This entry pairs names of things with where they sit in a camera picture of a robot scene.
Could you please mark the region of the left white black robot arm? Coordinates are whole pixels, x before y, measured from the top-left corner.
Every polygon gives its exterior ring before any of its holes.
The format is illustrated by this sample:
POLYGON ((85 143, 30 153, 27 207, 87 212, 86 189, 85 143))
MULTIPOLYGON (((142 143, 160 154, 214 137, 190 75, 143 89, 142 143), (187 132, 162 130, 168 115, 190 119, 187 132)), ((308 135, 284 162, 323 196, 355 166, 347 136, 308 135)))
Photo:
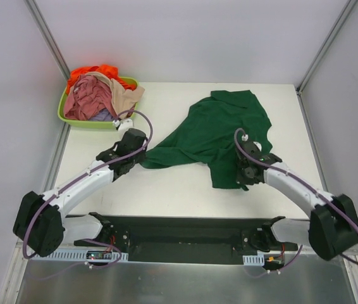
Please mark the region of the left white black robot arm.
POLYGON ((27 193, 20 203, 13 233, 23 241, 24 249, 33 251, 29 257, 47 257, 60 245, 77 241, 110 246, 113 232, 108 219, 97 212, 78 217, 69 217, 69 213, 144 160, 147 142, 143 131, 129 128, 80 175, 42 194, 27 193))

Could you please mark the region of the dark green t shirt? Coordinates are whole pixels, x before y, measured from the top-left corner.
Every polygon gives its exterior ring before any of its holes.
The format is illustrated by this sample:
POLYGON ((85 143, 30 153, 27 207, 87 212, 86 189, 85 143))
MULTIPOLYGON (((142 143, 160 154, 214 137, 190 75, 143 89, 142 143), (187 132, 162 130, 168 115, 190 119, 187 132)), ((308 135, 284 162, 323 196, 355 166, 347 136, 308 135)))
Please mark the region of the dark green t shirt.
POLYGON ((165 139, 146 153, 141 165, 162 169, 177 165, 203 163, 210 169, 216 189, 240 189, 237 184, 234 133, 242 128, 268 153, 271 122, 265 109, 251 91, 213 91, 193 104, 185 120, 165 139))

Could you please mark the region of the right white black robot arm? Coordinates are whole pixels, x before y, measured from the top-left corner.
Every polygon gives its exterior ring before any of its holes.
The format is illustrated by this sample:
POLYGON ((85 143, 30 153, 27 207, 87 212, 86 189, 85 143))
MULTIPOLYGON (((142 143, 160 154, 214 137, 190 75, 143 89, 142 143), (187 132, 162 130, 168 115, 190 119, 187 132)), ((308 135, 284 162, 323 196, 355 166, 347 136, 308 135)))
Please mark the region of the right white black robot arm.
POLYGON ((266 184, 286 196, 306 220, 277 216, 262 227, 261 242, 275 250, 283 243, 310 246, 323 260, 331 260, 358 244, 358 218, 352 200, 316 189, 293 173, 278 156, 264 154, 257 142, 236 142, 237 182, 266 184))

